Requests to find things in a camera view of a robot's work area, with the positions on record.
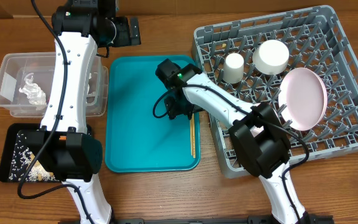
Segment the wooden chopstick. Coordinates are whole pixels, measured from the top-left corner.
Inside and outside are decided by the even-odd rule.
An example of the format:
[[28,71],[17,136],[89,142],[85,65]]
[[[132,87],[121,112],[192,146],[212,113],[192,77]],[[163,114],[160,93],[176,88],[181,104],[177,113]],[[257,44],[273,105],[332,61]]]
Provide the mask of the wooden chopstick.
[[194,118],[194,140],[193,140],[193,142],[194,142],[194,159],[195,159],[195,157],[196,157],[196,143],[195,143],[195,115],[193,115],[193,118]]
[[191,156],[194,158],[194,118],[193,115],[190,119],[190,146],[191,146]]

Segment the cream plastic cup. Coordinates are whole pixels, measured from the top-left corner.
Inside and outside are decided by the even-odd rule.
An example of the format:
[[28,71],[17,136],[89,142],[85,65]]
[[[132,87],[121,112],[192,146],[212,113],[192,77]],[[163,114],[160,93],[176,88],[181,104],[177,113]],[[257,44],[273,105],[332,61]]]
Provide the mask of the cream plastic cup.
[[226,83],[236,84],[243,78],[244,58],[239,53],[229,54],[223,65],[223,80]]

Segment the grey dishwasher rack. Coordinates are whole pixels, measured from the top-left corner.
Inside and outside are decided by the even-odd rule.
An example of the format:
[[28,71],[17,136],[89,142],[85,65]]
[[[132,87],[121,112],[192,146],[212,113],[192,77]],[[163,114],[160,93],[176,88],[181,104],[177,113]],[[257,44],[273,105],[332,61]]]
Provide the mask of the grey dishwasher rack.
[[[265,75],[252,62],[256,48],[267,40],[280,40],[289,49],[287,70],[305,67],[320,76],[328,105],[322,120],[311,130],[291,138],[291,162],[300,161],[306,143],[310,159],[327,159],[358,152],[358,59],[330,6],[315,6],[267,16],[241,19],[195,29],[192,55],[209,79],[233,96],[249,103],[278,104],[283,74]],[[225,58],[244,58],[243,78],[223,80]]]

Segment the foil wrapper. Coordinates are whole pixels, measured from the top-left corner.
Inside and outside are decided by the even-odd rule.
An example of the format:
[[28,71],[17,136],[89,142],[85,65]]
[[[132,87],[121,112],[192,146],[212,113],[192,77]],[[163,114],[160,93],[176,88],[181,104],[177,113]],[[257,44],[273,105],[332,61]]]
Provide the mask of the foil wrapper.
[[24,93],[31,105],[46,105],[46,94],[34,83],[34,74],[29,73],[24,78],[25,85],[19,88],[20,93]]

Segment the cream bowl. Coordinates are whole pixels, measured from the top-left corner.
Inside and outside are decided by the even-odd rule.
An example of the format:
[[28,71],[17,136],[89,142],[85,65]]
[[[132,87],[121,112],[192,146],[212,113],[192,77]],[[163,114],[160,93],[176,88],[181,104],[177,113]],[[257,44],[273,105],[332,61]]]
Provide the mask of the cream bowl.
[[286,69],[289,56],[289,49],[283,42],[267,40],[255,50],[252,62],[260,73],[278,75]]

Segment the pink plate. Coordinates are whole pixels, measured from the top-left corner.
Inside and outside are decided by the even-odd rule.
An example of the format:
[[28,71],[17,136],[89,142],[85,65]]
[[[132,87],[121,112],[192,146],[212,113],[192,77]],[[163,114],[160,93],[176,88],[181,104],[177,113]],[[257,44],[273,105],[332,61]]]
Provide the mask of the pink plate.
[[281,116],[291,122],[291,128],[299,131],[312,129],[325,115],[328,104],[326,87],[315,72],[295,68],[281,82],[278,104],[285,106]]

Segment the rice and peanut scraps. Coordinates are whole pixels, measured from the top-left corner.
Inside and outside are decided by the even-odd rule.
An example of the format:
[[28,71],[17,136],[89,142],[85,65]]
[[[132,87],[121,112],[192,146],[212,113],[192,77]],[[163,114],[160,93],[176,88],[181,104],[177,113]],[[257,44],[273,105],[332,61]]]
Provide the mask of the rice and peanut scraps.
[[[31,152],[26,144],[27,130],[20,130],[16,134],[12,159],[10,160],[10,168],[7,181],[18,182],[26,172],[30,163],[34,160],[35,155]],[[31,168],[26,182],[59,182],[52,172],[46,171],[40,162],[36,162]]]

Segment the small pink bowl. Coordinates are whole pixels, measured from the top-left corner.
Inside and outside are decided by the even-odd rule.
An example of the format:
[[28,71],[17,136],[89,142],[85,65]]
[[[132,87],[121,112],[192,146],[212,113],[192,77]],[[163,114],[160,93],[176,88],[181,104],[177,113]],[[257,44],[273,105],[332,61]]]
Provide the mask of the small pink bowl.
[[260,127],[260,128],[258,128],[258,127],[256,127],[256,126],[253,126],[253,127],[250,129],[250,131],[251,131],[253,137],[256,137],[257,135],[259,135],[263,130],[264,130],[264,127],[263,127],[263,126]]

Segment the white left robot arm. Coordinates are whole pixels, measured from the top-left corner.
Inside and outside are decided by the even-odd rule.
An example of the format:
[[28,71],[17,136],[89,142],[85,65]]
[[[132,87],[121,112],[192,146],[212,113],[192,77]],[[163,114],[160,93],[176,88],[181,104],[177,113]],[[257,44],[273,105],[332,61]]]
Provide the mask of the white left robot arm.
[[86,124],[86,97],[98,49],[140,44],[138,20],[117,16],[116,1],[67,1],[45,23],[55,39],[55,68],[46,112],[27,134],[34,161],[67,189],[81,223],[114,223],[99,179],[103,147]]

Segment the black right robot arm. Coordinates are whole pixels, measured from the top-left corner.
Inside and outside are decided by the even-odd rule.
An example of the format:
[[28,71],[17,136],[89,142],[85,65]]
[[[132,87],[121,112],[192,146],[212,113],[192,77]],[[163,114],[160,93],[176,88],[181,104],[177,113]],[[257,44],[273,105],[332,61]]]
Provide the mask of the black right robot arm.
[[291,181],[289,136],[276,112],[266,103],[242,101],[213,83],[207,74],[189,63],[180,67],[170,59],[157,65],[158,79],[167,91],[160,97],[165,116],[175,119],[207,111],[228,129],[238,163],[258,177],[278,223],[307,223],[308,213]]

